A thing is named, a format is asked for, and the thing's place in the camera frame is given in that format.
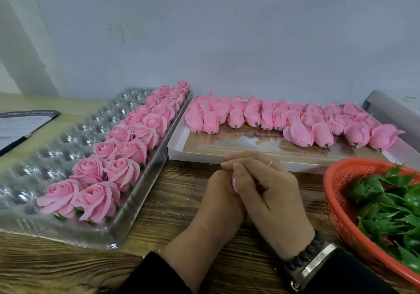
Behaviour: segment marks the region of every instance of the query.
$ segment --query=orange-red basket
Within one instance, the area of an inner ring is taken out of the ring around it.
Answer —
[[[343,159],[333,163],[324,175],[330,219],[343,241],[373,270],[391,282],[420,293],[420,275],[386,254],[357,228],[357,210],[343,195],[356,178],[367,174],[385,175],[393,166],[395,164],[390,162],[366,158]],[[403,167],[401,174],[413,174],[414,181],[420,182],[420,173],[414,169]]]

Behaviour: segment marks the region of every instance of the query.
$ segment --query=person's left hand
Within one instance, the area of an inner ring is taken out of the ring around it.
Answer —
[[[240,196],[232,187],[232,172],[216,171],[208,180],[192,225],[198,225],[224,246],[238,232],[246,215]]]

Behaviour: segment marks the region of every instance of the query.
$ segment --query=basket rim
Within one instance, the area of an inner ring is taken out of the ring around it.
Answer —
[[[414,284],[415,286],[420,288],[420,274],[410,270],[405,265],[401,264],[385,251],[383,251],[378,245],[372,242],[365,234],[363,234],[359,228],[350,220],[347,214],[344,212],[342,207],[337,202],[334,191],[332,189],[332,176],[333,174],[340,168],[343,168],[349,162],[359,162],[359,164],[364,165],[371,165],[373,167],[377,166],[378,164],[382,164],[385,166],[392,167],[395,164],[389,161],[380,161],[376,159],[369,159],[369,158],[347,158],[337,161],[330,165],[327,171],[324,174],[323,184],[324,184],[324,191],[328,201],[328,205],[330,208],[335,212],[339,220],[344,224],[344,226],[350,231],[350,233],[359,240],[359,242],[378,260],[384,263],[389,269],[393,270],[395,273],[409,281],[410,283]],[[404,170],[415,173],[417,177],[420,177],[420,172],[409,168],[403,167]]]

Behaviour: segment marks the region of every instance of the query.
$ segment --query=silver bangle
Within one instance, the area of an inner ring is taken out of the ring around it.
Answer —
[[[327,256],[333,252],[337,246],[334,243],[330,243],[327,245],[319,254],[314,257],[314,259],[309,262],[309,264],[305,267],[305,269],[302,271],[302,273],[299,276],[299,279],[297,281],[291,281],[290,285],[293,290],[296,292],[299,292],[299,287],[302,284],[302,282],[305,280],[305,278],[323,261]]]

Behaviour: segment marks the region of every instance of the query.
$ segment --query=person's hand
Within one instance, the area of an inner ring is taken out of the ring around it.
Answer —
[[[199,226],[223,246],[238,232],[245,215],[245,206],[232,187],[232,172],[218,170],[208,180],[191,225]]]
[[[235,153],[224,160],[222,168],[234,171],[235,187],[249,216],[277,255],[289,260],[304,250],[315,231],[303,208],[296,177],[279,160],[262,153]]]

